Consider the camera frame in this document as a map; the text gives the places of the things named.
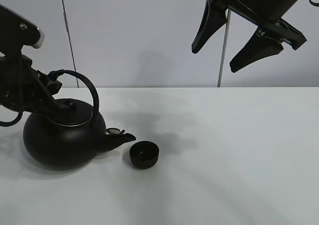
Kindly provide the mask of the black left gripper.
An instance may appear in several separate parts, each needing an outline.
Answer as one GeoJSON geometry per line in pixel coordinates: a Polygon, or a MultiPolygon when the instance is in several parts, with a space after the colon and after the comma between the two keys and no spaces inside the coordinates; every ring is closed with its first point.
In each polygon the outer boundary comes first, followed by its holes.
{"type": "Polygon", "coordinates": [[[45,74],[32,69],[32,60],[22,54],[24,46],[38,49],[43,41],[38,26],[0,6],[0,104],[14,112],[62,117],[73,110],[53,97],[62,83],[53,71],[45,74]]]}

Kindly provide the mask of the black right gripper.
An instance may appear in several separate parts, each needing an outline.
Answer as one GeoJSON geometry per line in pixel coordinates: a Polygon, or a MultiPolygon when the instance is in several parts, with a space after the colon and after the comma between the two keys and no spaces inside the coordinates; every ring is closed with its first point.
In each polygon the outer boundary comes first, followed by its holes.
{"type": "Polygon", "coordinates": [[[198,53],[210,37],[227,22],[226,10],[230,9],[258,26],[245,46],[230,61],[232,73],[261,59],[278,55],[284,48],[283,41],[294,50],[305,42],[305,36],[282,19],[298,0],[206,0],[192,53],[198,53]]]}

